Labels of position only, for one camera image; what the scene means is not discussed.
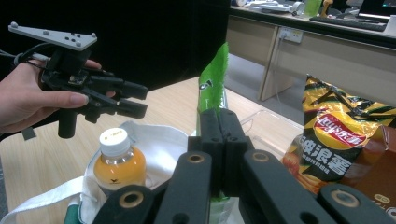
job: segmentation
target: bottle cap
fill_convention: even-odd
[[[100,149],[108,157],[115,157],[125,153],[131,146],[128,133],[121,128],[104,131],[100,137]]]

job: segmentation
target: chip bag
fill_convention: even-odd
[[[396,127],[395,107],[349,95],[312,76],[303,110],[303,134],[281,161],[313,193],[341,180],[379,126]]]

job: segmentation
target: desk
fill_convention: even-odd
[[[262,138],[267,146],[286,151],[302,126],[266,110],[248,99],[227,91],[229,109],[238,118],[248,119],[261,111]],[[170,125],[191,134],[196,125],[198,79],[193,78],[151,91],[144,101],[148,111],[141,124]],[[1,160],[6,180],[9,211],[25,200],[53,189],[67,180],[84,174],[85,168],[99,147],[99,135],[104,130],[119,127],[123,116],[102,115],[92,124],[78,116],[76,135],[71,139],[58,137],[58,123],[35,129],[36,138],[24,141],[21,134],[10,136],[0,143]],[[25,212],[19,223],[63,223],[67,202]]]
[[[280,41],[283,26],[303,31],[302,42]],[[396,105],[396,36],[232,7],[227,41],[232,54],[265,66],[258,99],[286,89],[291,77],[310,74],[351,94]]]

